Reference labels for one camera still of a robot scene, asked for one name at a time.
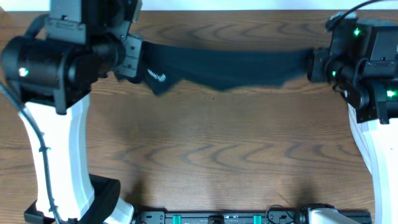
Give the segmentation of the black t-shirt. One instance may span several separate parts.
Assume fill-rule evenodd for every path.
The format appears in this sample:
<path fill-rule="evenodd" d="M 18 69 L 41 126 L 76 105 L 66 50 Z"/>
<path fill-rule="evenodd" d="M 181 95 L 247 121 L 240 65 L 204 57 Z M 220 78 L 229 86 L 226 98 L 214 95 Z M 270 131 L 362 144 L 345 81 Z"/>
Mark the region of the black t-shirt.
<path fill-rule="evenodd" d="M 163 95 L 181 80 L 226 91 L 242 86 L 276 86 L 304 75 L 311 49 L 281 52 L 217 51 L 144 42 L 137 75 L 118 80 L 145 83 Z"/>

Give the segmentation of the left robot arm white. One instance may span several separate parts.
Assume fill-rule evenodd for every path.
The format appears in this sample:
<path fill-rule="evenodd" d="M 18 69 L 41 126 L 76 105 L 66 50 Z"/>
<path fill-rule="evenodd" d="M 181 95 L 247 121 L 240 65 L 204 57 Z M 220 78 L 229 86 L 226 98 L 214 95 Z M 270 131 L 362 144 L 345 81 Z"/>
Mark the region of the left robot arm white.
<path fill-rule="evenodd" d="M 112 33 L 85 44 L 27 34 L 6 45 L 3 91 L 27 130 L 37 177 L 27 222 L 134 222 L 135 209 L 121 198 L 120 182 L 89 173 L 86 118 L 91 85 L 108 72 L 133 77 L 141 45 L 139 37 Z"/>

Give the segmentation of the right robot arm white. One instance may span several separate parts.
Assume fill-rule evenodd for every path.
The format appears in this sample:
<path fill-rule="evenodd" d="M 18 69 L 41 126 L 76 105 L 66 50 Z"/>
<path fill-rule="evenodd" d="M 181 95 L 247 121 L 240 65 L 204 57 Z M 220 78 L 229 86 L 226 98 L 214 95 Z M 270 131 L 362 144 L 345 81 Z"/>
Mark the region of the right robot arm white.
<path fill-rule="evenodd" d="M 392 60 L 316 49 L 308 79 L 328 82 L 348 106 L 354 141 L 372 176 L 375 222 L 397 223 L 397 69 Z"/>

